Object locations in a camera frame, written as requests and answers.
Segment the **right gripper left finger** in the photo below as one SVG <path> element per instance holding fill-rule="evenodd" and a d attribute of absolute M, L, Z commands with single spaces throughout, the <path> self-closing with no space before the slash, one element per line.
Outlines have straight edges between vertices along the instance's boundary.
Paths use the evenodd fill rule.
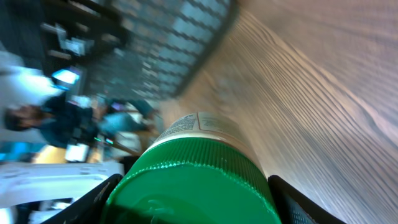
<path fill-rule="evenodd" d="M 112 175 L 42 224 L 98 224 L 108 197 L 121 179 L 121 174 Z"/>

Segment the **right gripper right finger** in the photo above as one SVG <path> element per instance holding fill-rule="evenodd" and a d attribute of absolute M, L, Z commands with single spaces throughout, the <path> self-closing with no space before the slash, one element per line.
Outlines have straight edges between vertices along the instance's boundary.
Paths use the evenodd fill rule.
<path fill-rule="evenodd" d="M 278 175 L 267 180 L 283 224 L 345 224 Z"/>

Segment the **green capped bottle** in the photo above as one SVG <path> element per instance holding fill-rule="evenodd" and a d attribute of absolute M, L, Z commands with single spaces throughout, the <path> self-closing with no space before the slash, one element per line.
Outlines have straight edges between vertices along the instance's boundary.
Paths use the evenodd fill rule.
<path fill-rule="evenodd" d="M 111 192 L 101 223 L 279 223 L 238 124 L 212 113 L 174 122 Z"/>

